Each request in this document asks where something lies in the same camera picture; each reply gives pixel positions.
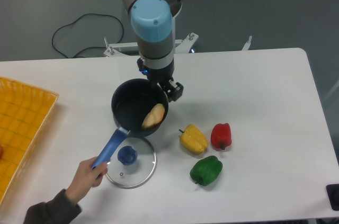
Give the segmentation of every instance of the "black object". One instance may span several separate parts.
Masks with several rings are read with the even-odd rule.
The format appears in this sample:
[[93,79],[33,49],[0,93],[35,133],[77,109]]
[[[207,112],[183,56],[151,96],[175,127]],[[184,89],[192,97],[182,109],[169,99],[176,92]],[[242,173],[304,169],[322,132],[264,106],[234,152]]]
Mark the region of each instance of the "black object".
[[64,26],[62,26],[62,27],[60,27],[60,28],[58,28],[58,29],[54,32],[54,34],[53,34],[53,36],[52,36],[52,47],[54,48],[55,51],[57,51],[59,54],[61,54],[61,55],[64,56],[65,58],[84,58],[83,56],[79,56],[79,54],[82,53],[82,52],[84,52],[84,51],[86,51],[86,50],[90,50],[90,49],[106,49],[106,48],[107,48],[107,47],[88,47],[88,48],[84,48],[84,49],[80,50],[78,53],[76,53],[76,54],[73,55],[72,57],[69,57],[69,56],[65,55],[63,52],[59,51],[59,50],[55,47],[55,44],[54,44],[54,37],[55,37],[55,35],[57,34],[57,32],[58,32],[59,30],[61,30],[62,28],[65,28],[65,27],[67,27],[67,26],[71,26],[71,25],[75,24],[75,23],[78,22],[80,19],[82,19],[83,17],[86,17],[86,16],[105,16],[105,17],[111,17],[111,18],[117,20],[117,21],[119,22],[119,24],[121,25],[121,30],[122,30],[121,37],[120,37],[120,39],[118,40],[117,43],[120,43],[120,41],[122,40],[123,35],[124,35],[124,28],[123,28],[123,25],[122,25],[121,21],[120,21],[117,17],[112,16],[112,15],[105,15],[105,14],[87,13],[87,14],[84,14],[84,15],[82,15],[81,17],[79,17],[79,18],[78,18],[77,20],[75,20],[74,22],[72,22],[72,23],[70,23],[70,24],[66,24],[66,25],[64,25]]
[[157,83],[161,86],[162,90],[166,93],[168,102],[176,101],[181,97],[184,86],[179,82],[173,81],[174,60],[162,69],[150,69],[144,65],[141,58],[137,60],[139,71],[147,76],[151,81],[151,85],[155,86]]
[[326,186],[326,190],[332,209],[339,211],[339,184],[330,184]]
[[[144,130],[141,125],[152,108],[161,103],[165,107],[163,120],[156,126]],[[129,130],[130,137],[146,137],[154,133],[168,113],[168,100],[164,91],[152,86],[147,79],[131,79],[121,84],[112,97],[112,111],[117,126]]]

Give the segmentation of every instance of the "black saucepan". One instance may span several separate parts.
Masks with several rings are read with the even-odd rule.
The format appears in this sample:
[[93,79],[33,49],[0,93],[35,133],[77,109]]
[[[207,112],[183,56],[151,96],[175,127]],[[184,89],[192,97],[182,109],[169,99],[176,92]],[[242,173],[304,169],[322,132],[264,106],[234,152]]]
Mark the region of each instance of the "black saucepan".
[[[144,130],[141,125],[146,115],[158,103],[165,107],[163,120],[154,127]],[[146,137],[154,133],[166,118],[168,100],[160,86],[151,86],[149,80],[132,79],[121,84],[112,97],[113,118],[118,128],[95,160],[92,168],[108,162],[114,151],[128,137]]]

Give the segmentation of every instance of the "blue pan handle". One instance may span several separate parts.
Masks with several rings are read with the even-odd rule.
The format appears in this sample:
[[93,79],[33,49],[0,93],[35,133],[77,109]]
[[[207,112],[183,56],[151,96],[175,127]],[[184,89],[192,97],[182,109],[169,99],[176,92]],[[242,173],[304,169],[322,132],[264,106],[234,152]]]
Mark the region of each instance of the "blue pan handle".
[[104,149],[102,149],[101,153],[93,163],[92,169],[95,169],[98,165],[100,165],[103,162],[109,162],[110,158],[112,157],[117,147],[126,138],[128,138],[128,133],[129,132],[122,127],[117,128],[113,133],[111,139],[108,141]]

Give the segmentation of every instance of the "bread roll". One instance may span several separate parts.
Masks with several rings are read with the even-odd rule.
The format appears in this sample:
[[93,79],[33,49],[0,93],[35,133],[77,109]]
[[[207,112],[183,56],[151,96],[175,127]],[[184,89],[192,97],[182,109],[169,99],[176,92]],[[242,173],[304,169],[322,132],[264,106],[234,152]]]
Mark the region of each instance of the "bread roll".
[[156,104],[145,117],[144,122],[142,123],[142,128],[149,129],[154,127],[163,120],[164,114],[164,105],[161,103]]

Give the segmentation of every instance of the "yellow tray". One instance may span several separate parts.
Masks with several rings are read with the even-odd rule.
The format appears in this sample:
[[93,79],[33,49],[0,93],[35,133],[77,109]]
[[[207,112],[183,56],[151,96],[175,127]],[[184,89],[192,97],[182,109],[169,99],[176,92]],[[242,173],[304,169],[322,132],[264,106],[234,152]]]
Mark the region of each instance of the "yellow tray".
[[0,76],[0,204],[59,94]]

